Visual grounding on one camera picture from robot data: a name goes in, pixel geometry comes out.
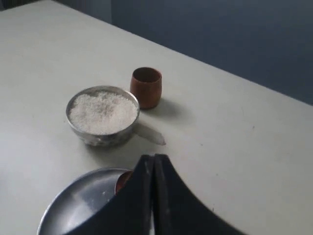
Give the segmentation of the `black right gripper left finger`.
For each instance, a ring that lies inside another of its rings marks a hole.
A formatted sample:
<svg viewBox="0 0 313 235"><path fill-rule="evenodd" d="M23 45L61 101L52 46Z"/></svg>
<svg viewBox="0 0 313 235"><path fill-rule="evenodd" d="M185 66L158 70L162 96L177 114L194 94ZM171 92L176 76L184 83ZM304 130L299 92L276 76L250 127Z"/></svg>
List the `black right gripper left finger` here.
<svg viewBox="0 0 313 235"><path fill-rule="evenodd" d="M143 155L124 187L68 235L148 235L151 220L153 156Z"/></svg>

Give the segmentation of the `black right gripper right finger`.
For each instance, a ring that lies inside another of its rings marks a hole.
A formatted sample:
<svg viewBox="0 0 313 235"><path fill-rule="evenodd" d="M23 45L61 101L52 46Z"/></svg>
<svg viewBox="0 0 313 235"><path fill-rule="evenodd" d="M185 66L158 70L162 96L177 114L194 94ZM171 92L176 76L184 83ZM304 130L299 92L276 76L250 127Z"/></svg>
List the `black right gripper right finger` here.
<svg viewBox="0 0 313 235"><path fill-rule="evenodd" d="M188 188L163 154L154 156L152 186L156 235L241 235L207 208Z"/></svg>

